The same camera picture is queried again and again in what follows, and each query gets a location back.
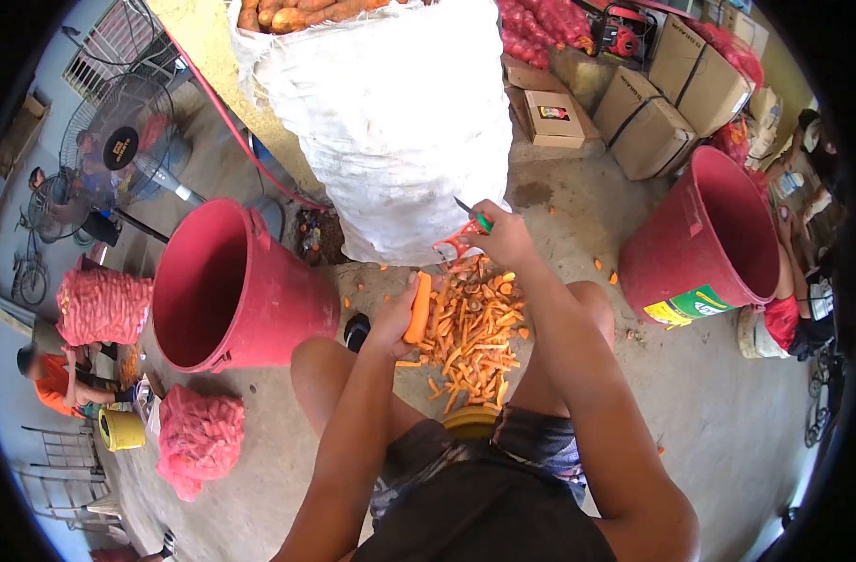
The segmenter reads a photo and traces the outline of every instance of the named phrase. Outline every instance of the orange shirt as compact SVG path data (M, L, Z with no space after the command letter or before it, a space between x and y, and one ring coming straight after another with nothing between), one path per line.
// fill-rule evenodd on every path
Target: orange shirt
M67 407L62 403L66 392L69 390L68 360L65 355L46 354L41 360L41 370L44 377L35 380L37 397L46 407L51 407L60 414L83 417L73 407Z

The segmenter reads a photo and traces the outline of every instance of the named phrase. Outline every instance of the hand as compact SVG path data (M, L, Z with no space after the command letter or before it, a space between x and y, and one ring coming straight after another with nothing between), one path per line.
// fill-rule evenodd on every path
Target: hand
M65 348L65 359L68 360L70 367L74 367L75 364L77 364L78 358L75 355L75 348L74 347L66 347Z
M391 298L378 311L364 346L387 352L397 359L411 352L413 345L403 342L402 335L412 320L412 302L418 287L418 274L412 272L402 293Z
M463 235L460 237L462 242L481 248L495 264L513 272L530 267L539 259L531 234L525 226L525 219L521 215L507 213L487 199L472 209L488 217L493 228L486 235Z

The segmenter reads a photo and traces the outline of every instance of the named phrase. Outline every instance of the wet floor stain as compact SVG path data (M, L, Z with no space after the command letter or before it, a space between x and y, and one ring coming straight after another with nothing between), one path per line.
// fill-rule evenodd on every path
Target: wet floor stain
M519 208L543 205L553 198L553 190L546 184L530 182L515 188L510 203Z

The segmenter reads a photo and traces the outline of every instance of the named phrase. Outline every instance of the yellow wall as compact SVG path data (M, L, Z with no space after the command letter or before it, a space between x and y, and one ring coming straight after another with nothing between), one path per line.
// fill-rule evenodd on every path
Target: yellow wall
M784 41L778 36L771 24L765 19L765 16L756 6L752 7L750 13L759 25L768 30L768 43L765 45L765 52L762 53L762 70L765 71L765 84L782 97L783 109L781 122L778 125L777 139L775 139L775 147L782 147L790 141L793 136L793 129L796 128L796 118L799 112L805 108L817 108L818 102L808 82L805 80L802 70L793 59L793 56L788 51Z

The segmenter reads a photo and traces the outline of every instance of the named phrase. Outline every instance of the yellow bucket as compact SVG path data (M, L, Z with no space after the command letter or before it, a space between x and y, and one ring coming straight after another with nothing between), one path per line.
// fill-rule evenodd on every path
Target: yellow bucket
M497 411L484 406L459 408L443 420L443 426L456 439L483 439L490 437Z
M99 434L103 444L112 452L134 449L146 444L141 416L134 412L117 412L101 408L99 411Z

